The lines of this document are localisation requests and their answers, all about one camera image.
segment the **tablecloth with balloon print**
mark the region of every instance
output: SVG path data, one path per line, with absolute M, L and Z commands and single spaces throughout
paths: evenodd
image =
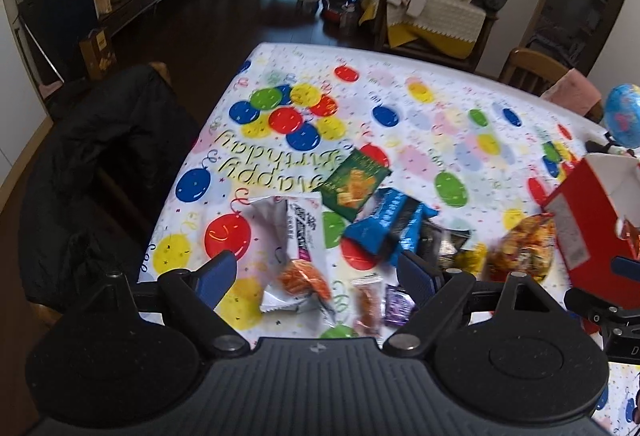
M 490 80 L 392 55 L 261 44 L 187 156 L 140 280 L 195 270 L 228 249 L 238 258 L 238 277 L 216 308 L 228 324 L 252 344 L 261 336 L 321 336 L 328 326 L 318 311 L 260 313 L 277 245 L 250 201 L 311 191 L 357 147 L 392 169 L 383 185 L 439 210 L 442 226 L 469 229 L 466 248 L 490 247 L 539 212 L 584 154 L 586 121 L 546 106 Z M 347 223 L 340 216 L 326 209 L 322 220 L 338 321 L 353 325 L 350 282 L 378 272 L 397 284 L 395 270 L 342 239 Z M 560 261 L 543 286 L 562 302 L 568 279 Z M 386 328 L 383 336 L 391 333 Z M 639 369 L 615 370 L 596 417 L 626 434 L 635 426 L 627 421 L 628 400 L 635 399 Z

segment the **open cardboard box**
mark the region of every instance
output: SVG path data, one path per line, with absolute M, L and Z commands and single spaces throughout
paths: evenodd
M 629 156 L 585 156 L 543 204 L 555 214 L 558 248 L 572 285 L 623 308 L 640 307 L 640 263 L 611 270 L 616 256 L 636 259 L 621 235 L 626 218 L 640 226 L 640 166 Z

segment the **white label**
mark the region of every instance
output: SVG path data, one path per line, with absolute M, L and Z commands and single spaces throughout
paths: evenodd
M 578 268 L 590 259 L 587 245 L 582 233 L 575 222 L 571 207 L 564 195 L 556 196 L 546 207 L 548 212 L 554 214 L 556 230 L 558 232 L 558 244 L 562 248 L 564 263 L 569 270 Z

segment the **pink towel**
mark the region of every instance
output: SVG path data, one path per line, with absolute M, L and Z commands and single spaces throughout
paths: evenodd
M 573 68 L 540 98 L 584 116 L 600 102 L 602 95 L 584 75 Z

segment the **screw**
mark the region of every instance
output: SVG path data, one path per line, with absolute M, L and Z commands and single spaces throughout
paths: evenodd
M 221 335 L 213 340 L 217 350 L 225 353 L 234 353 L 244 347 L 244 339 L 238 335 Z
M 420 339 L 409 333 L 399 333 L 389 339 L 389 344 L 397 350 L 409 351 L 415 350 L 420 345 Z

